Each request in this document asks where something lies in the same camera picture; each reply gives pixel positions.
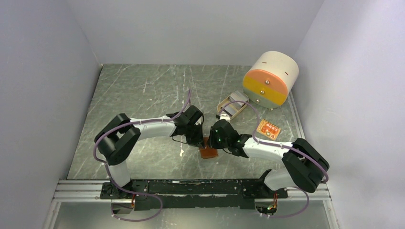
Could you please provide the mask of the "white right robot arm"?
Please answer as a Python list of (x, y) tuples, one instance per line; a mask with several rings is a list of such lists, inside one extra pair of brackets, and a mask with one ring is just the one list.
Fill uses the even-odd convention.
[(327, 181), (328, 161), (303, 138), (293, 142), (259, 140), (253, 135), (239, 134), (228, 121), (219, 120), (210, 128), (208, 145), (226, 149), (234, 156), (283, 164), (281, 169), (265, 174), (264, 181), (258, 184), (257, 190), (265, 198), (285, 187), (298, 187), (313, 193), (319, 184)]

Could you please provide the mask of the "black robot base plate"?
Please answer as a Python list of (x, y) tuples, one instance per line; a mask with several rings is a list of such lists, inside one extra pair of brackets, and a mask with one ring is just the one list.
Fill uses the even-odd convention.
[(287, 198), (285, 188), (270, 190), (260, 179), (134, 179), (125, 186), (102, 185), (100, 199), (123, 204), (135, 211), (159, 208), (255, 209), (259, 199)]

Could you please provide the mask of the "beige plastic tray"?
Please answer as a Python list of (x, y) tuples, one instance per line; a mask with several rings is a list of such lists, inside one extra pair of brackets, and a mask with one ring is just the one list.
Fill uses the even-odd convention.
[(227, 115), (229, 116), (229, 118), (232, 120), (235, 116), (239, 115), (241, 113), (241, 111), (243, 111), (245, 109), (245, 107), (247, 106), (246, 103), (243, 106), (234, 106), (232, 104), (232, 102), (228, 101), (228, 97), (227, 96), (225, 99), (223, 99), (217, 106), (217, 111), (219, 113), (219, 115)]

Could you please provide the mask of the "brown leather card holder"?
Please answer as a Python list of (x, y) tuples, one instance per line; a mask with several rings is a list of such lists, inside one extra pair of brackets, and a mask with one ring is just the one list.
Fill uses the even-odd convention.
[(199, 152), (202, 159), (218, 157), (217, 150), (208, 146), (208, 139), (209, 137), (203, 137), (204, 147), (199, 147)]

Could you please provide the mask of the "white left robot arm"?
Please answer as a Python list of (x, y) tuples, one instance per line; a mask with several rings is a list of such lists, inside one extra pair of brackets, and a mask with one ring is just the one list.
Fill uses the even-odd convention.
[(196, 106), (151, 119), (115, 116), (94, 139), (93, 157), (102, 163), (113, 192), (127, 198), (134, 191), (127, 166), (127, 158), (138, 141), (154, 137), (183, 136), (185, 144), (204, 147), (204, 114)]

